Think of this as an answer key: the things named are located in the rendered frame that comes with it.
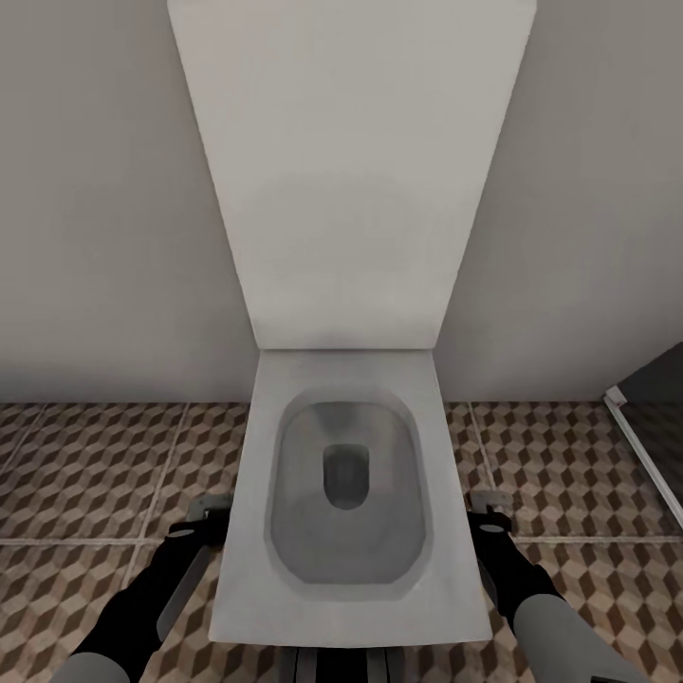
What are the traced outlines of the robot trunk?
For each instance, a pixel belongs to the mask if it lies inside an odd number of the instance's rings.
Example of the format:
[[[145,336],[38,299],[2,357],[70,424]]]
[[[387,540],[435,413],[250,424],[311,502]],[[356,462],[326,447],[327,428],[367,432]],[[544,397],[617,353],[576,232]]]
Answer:
[[[409,683],[403,646],[280,646],[274,683]]]

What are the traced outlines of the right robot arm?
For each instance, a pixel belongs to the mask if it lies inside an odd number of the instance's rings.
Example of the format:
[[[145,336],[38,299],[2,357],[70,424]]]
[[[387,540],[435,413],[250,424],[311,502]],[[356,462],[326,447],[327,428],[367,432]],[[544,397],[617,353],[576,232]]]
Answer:
[[[508,619],[535,683],[654,683],[615,651],[555,589],[547,571],[509,536],[509,519],[487,506],[510,506],[501,490],[470,490],[467,512],[483,587]]]

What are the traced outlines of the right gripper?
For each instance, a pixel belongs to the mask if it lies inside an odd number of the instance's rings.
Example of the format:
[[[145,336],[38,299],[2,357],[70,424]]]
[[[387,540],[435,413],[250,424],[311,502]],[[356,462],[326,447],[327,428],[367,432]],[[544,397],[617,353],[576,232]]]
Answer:
[[[472,527],[474,522],[480,522],[481,520],[484,520],[484,522],[495,522],[495,524],[499,524],[499,526],[504,527],[505,531],[507,531],[507,527],[509,526],[508,517],[506,517],[506,515],[502,512],[495,512],[494,510],[489,511],[487,514],[478,514],[468,511],[467,516],[470,527]]]

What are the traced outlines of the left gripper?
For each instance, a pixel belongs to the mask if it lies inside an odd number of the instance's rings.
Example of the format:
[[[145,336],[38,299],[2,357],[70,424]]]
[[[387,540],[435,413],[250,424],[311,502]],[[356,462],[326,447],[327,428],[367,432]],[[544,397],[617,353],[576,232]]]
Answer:
[[[175,532],[178,528],[189,528],[190,526],[198,526],[207,536],[207,545],[209,548],[225,545],[227,539],[227,517],[215,517],[203,521],[190,523],[175,523],[170,526],[169,533]]]

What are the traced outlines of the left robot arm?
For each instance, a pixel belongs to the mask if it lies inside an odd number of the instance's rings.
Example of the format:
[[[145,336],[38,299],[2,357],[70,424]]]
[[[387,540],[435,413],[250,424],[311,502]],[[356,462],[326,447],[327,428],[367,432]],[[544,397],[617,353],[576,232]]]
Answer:
[[[225,545],[227,517],[206,519],[207,512],[231,508],[233,497],[193,498],[189,521],[170,526],[151,565],[103,606],[96,627],[48,683],[139,683],[206,574],[210,548]]]

